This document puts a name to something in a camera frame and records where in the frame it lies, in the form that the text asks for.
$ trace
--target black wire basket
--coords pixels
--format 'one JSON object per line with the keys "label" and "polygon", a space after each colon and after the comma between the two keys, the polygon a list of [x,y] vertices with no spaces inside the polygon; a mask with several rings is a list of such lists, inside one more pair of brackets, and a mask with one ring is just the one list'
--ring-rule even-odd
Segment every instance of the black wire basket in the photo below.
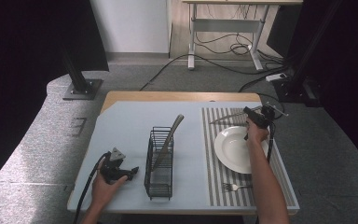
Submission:
{"label": "black wire basket", "polygon": [[170,127],[153,127],[150,132],[145,172],[145,188],[150,200],[153,197],[166,197],[170,200],[172,197],[173,136],[168,144],[167,154],[155,167],[170,130]]}

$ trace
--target wall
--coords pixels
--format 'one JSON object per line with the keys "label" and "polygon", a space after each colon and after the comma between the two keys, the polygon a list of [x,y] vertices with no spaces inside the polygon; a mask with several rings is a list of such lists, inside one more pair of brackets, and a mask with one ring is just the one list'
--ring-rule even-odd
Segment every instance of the wall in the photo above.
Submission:
{"label": "wall", "polygon": [[169,52],[171,0],[90,1],[106,52]]}

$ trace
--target black curtain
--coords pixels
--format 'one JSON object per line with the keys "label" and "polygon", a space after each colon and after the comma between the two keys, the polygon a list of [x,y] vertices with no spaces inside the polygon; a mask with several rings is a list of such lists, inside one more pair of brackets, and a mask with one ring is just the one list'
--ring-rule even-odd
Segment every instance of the black curtain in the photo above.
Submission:
{"label": "black curtain", "polygon": [[89,0],[0,1],[0,169],[68,74],[64,49],[78,70],[108,71]]}

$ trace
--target hand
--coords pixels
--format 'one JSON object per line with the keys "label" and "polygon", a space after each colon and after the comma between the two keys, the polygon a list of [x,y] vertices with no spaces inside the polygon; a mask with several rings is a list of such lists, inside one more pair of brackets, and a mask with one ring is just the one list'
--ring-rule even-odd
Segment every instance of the hand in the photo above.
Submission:
{"label": "hand", "polygon": [[269,130],[257,127],[257,125],[249,118],[247,118],[246,121],[249,123],[248,140],[246,141],[248,147],[252,144],[260,144],[262,141],[267,139],[269,136]]}
{"label": "hand", "polygon": [[123,185],[126,180],[127,176],[122,176],[116,183],[113,185],[106,184],[103,176],[100,174],[100,168],[102,166],[102,161],[97,170],[97,176],[92,183],[92,201],[91,206],[98,206],[103,209],[110,201],[112,200],[113,196],[116,194],[118,188]]}

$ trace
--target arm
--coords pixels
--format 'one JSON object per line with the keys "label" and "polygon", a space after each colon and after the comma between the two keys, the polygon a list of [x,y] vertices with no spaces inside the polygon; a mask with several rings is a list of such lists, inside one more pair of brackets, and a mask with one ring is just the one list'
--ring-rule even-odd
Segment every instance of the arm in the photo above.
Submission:
{"label": "arm", "polygon": [[258,128],[250,119],[248,129],[249,156],[252,169],[255,204],[259,221],[265,223],[289,223],[287,207],[275,175],[267,162],[261,142],[269,135],[267,129]]}
{"label": "arm", "polygon": [[112,200],[118,188],[123,185],[127,180],[127,176],[122,176],[115,184],[108,185],[105,183],[100,170],[92,183],[92,201],[91,205],[86,211],[85,216],[81,223],[95,224],[98,221],[103,209]]}

